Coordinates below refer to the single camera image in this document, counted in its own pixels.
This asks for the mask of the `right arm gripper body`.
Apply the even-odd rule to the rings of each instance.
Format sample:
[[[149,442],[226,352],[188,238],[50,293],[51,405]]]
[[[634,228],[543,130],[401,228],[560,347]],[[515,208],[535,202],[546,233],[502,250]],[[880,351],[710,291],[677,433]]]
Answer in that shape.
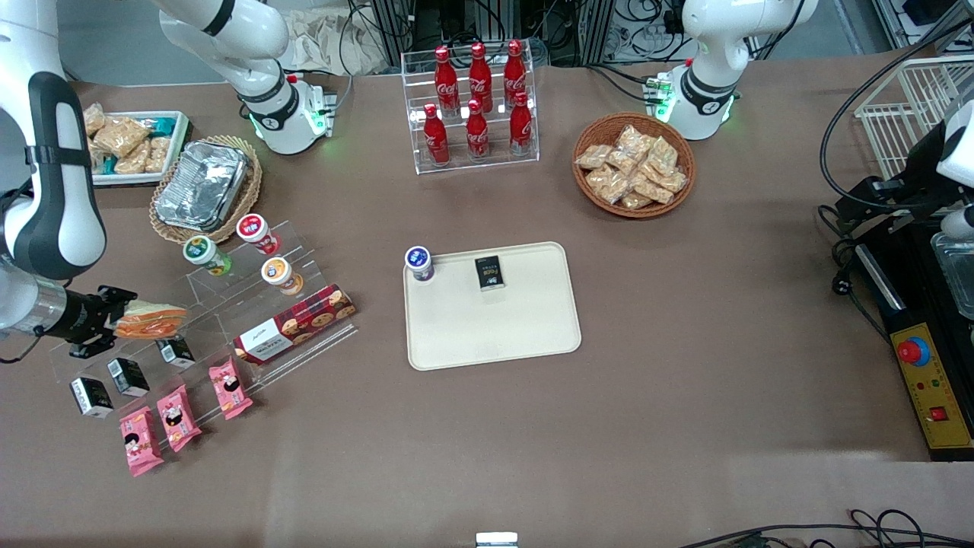
[[[108,323],[115,312],[117,292],[66,292],[59,338],[74,344],[113,344],[117,337]]]

